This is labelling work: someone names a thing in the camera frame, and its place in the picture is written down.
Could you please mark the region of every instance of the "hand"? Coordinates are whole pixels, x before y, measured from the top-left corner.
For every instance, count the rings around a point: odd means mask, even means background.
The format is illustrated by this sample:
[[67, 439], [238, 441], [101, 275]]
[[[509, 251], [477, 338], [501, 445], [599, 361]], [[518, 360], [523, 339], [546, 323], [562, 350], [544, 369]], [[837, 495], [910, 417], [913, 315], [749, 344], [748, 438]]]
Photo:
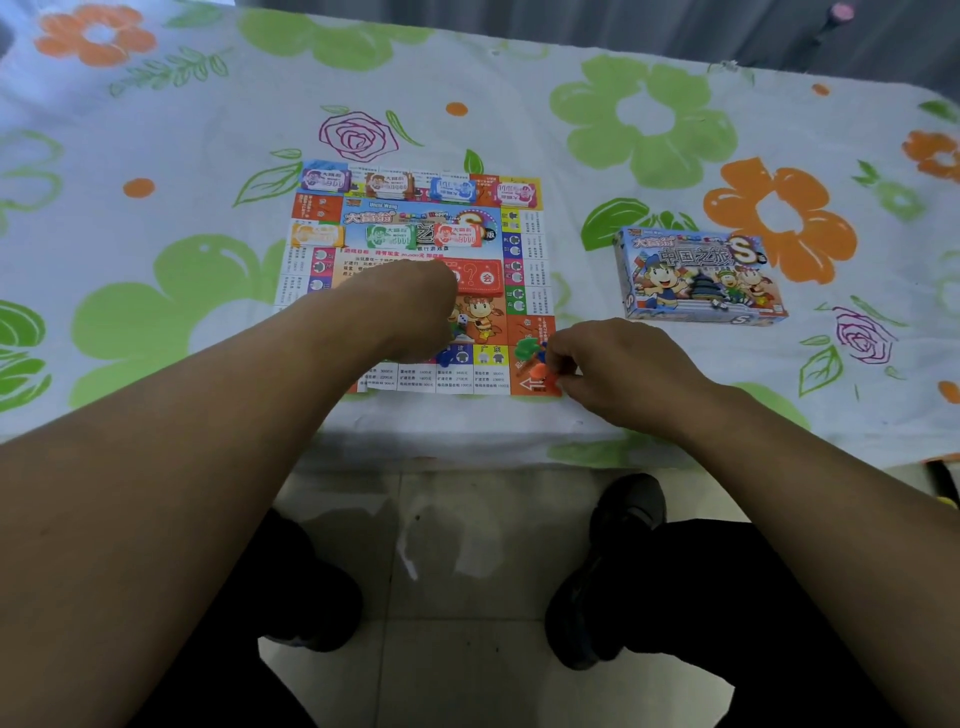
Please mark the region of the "hand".
[[396, 260], [368, 268], [336, 289], [367, 311], [382, 337], [383, 358], [421, 362], [450, 343], [448, 318], [457, 296], [457, 279], [440, 260]]
[[[661, 329], [624, 319], [585, 321], [550, 337], [546, 363], [590, 412], [619, 427], [678, 440], [720, 385]], [[580, 368], [581, 375], [574, 374]]]

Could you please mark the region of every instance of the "gray curtain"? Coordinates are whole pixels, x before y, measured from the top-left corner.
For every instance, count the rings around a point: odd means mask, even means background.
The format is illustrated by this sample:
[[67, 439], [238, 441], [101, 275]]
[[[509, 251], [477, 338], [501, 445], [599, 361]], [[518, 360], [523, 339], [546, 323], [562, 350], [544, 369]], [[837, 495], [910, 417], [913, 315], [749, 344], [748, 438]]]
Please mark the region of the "gray curtain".
[[[960, 100], [958, 0], [854, 0], [809, 72], [925, 86]], [[277, 10], [780, 68], [829, 0], [237, 0]]]

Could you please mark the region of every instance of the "pink rose print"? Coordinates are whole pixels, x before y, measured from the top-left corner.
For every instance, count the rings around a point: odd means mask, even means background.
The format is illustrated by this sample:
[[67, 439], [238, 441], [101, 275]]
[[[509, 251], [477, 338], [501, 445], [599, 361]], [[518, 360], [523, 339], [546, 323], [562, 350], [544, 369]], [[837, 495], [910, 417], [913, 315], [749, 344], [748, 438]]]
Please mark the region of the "pink rose print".
[[836, 336], [840, 343], [853, 349], [851, 356], [864, 364], [886, 364], [897, 337], [870, 316], [836, 306]]
[[370, 161], [400, 148], [394, 131], [363, 111], [328, 118], [320, 127], [320, 141], [355, 161]]

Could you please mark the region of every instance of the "tiled floor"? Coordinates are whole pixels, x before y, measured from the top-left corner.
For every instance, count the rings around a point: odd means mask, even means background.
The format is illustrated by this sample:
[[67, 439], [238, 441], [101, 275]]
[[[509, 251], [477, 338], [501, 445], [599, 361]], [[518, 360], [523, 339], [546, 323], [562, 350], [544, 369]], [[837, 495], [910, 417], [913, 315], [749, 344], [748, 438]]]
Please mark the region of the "tiled floor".
[[[671, 521], [746, 520], [702, 471], [653, 474]], [[920, 466], [893, 474], [925, 485]], [[277, 507], [357, 579], [366, 619], [338, 652], [261, 641], [263, 658], [323, 728], [712, 726], [732, 694], [719, 678], [636, 654], [577, 673], [546, 644], [546, 604], [616, 475], [292, 475]]]

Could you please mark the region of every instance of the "tablecloth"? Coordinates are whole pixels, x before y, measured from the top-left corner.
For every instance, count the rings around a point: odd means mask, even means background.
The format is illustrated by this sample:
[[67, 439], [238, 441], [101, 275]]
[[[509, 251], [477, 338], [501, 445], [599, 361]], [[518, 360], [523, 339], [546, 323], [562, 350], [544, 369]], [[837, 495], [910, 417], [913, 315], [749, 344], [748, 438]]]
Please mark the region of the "tablecloth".
[[[342, 158], [541, 178], [559, 326], [622, 315], [623, 226], [760, 235], [789, 319], [664, 324], [706, 374], [879, 466], [960, 449], [960, 116], [930, 91], [194, 2], [0, 13], [6, 437], [270, 315], [300, 166]], [[314, 454], [685, 462], [568, 399], [373, 391]]]

